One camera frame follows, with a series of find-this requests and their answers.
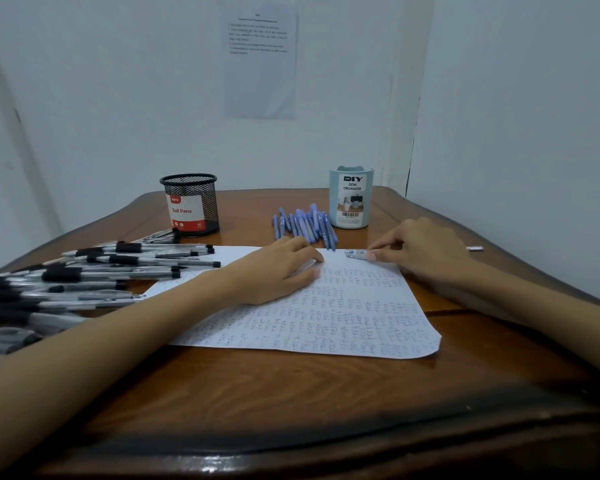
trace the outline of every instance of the mesh cup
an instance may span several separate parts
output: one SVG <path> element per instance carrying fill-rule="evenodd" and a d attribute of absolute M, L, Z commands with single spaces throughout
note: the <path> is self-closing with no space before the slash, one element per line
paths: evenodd
<path fill-rule="evenodd" d="M 220 230 L 216 204 L 216 180 L 217 177 L 210 173 L 181 173 L 160 179 L 160 183 L 164 185 L 164 191 L 167 195 L 200 195 L 202 197 L 205 229 L 200 231 L 180 231 L 180 234 L 183 236 L 195 237 Z"/>

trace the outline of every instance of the left hand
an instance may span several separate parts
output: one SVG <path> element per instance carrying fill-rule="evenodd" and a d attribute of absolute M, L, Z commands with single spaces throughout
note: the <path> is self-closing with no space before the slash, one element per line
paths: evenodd
<path fill-rule="evenodd" d="M 316 266 L 291 276 L 311 260 L 323 262 L 324 257 L 304 237 L 285 236 L 221 270 L 232 284 L 235 293 L 232 301 L 261 305 L 304 288 L 320 276 L 320 268 Z"/>

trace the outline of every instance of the handwritten paper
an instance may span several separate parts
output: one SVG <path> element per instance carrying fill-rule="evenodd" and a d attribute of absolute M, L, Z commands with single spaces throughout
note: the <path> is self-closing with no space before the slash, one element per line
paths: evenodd
<path fill-rule="evenodd" d="M 257 248 L 217 246 L 223 265 Z M 172 344 L 277 349 L 336 355 L 417 358 L 436 352 L 440 334 L 431 326 L 396 266 L 320 250 L 321 275 L 307 288 L 261 306 L 237 306 L 210 316 Z M 186 271 L 158 282 L 153 296 L 209 271 Z"/>
<path fill-rule="evenodd" d="M 296 106 L 296 7 L 219 0 L 224 112 L 292 120 Z"/>

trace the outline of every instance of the wooden desk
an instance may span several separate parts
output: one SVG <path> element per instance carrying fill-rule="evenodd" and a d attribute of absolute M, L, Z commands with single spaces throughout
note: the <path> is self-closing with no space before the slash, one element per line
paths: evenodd
<path fill-rule="evenodd" d="M 227 191 L 217 200 L 221 232 L 199 241 L 263 246 L 273 241 L 270 219 L 280 205 L 325 209 L 328 192 Z M 419 216 L 484 246 L 480 260 L 583 296 L 385 187 L 374 188 L 368 228 L 337 230 L 339 247 L 364 248 Z M 8 269 L 168 226 L 164 193 L 145 194 Z M 600 468 L 599 373 L 540 334 L 409 284 L 442 334 L 435 355 L 401 361 L 166 346 L 15 470 L 375 479 L 446 468 L 502 473 L 503 465 L 507 472 Z"/>

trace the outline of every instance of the red label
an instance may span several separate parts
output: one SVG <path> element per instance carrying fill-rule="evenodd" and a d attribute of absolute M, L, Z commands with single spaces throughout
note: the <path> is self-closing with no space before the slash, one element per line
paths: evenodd
<path fill-rule="evenodd" d="M 207 230 L 207 223 L 202 221 L 172 221 L 173 226 L 184 232 Z"/>

